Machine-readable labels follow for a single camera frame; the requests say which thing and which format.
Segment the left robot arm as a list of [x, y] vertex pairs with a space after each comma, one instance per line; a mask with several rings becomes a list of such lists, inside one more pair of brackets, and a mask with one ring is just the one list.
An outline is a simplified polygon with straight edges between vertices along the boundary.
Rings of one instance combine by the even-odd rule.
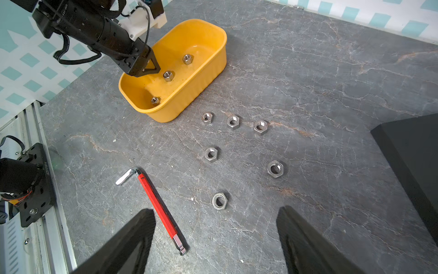
[[[81, 65], [109, 56], [125, 74], [141, 77], [160, 72], [147, 39], [153, 27], [167, 22], [162, 1], [137, 1], [124, 13], [126, 1], [14, 1], [30, 12], [45, 38], [61, 35], [63, 48], [53, 54], [61, 65]], [[70, 39], [84, 43], [94, 52], [85, 59], [67, 60]]]

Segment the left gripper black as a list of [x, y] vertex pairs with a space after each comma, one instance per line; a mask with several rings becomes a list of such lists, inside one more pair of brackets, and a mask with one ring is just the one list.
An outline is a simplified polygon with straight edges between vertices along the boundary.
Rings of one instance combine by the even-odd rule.
[[103, 21], [99, 51], [112, 58], [127, 75], [141, 77], [160, 72], [151, 47], [139, 38], [133, 41], [127, 31], [112, 20]]

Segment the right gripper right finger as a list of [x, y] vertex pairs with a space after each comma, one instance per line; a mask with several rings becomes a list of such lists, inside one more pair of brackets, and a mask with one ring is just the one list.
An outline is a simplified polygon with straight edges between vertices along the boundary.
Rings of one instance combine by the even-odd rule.
[[276, 225], [288, 273], [364, 273], [291, 206], [279, 209]]

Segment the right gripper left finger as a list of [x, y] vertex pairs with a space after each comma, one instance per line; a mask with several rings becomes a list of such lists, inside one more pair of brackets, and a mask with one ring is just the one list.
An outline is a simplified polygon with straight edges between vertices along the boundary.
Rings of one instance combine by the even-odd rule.
[[154, 211], [139, 211], [95, 254], [73, 271], [74, 274], [145, 273], [156, 219]]

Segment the steel hex nut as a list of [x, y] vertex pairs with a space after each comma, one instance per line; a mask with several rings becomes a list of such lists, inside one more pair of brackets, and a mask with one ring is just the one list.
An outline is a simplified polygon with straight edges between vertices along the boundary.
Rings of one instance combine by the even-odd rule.
[[219, 192], [213, 195], [212, 205], [216, 210], [226, 209], [228, 198], [223, 192]]
[[210, 112], [206, 112], [201, 116], [203, 123], [211, 124], [213, 122], [214, 114]]
[[216, 147], [208, 147], [204, 152], [204, 157], [209, 162], [215, 162], [219, 158], [219, 150]]
[[272, 161], [268, 164], [267, 170], [273, 178], [279, 178], [284, 174], [284, 165], [279, 161]]
[[240, 126], [240, 118], [237, 115], [231, 115], [227, 119], [227, 125], [232, 130], [238, 129]]
[[268, 131], [268, 123], [263, 120], [256, 121], [254, 123], [253, 129], [258, 135], [263, 135]]

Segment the yellow plastic storage box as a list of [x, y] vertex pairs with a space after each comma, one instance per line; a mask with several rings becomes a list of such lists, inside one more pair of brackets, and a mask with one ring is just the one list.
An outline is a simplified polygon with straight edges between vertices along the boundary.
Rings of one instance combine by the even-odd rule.
[[[174, 120], [224, 70], [227, 64], [227, 34], [224, 29], [200, 19], [189, 19], [175, 26], [152, 49], [161, 67], [157, 74], [141, 77], [122, 74], [119, 90], [138, 112], [160, 123]], [[194, 56], [190, 65], [182, 58]], [[166, 82], [165, 71], [175, 72]], [[151, 99], [159, 97], [153, 105]]]

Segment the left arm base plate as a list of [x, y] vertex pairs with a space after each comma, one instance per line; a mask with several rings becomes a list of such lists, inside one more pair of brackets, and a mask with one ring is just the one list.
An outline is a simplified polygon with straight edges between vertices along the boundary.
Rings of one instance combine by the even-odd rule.
[[27, 228], [55, 204], [56, 195], [43, 144], [35, 143], [18, 161], [36, 168], [36, 174], [26, 190], [27, 196], [17, 204], [21, 227]]

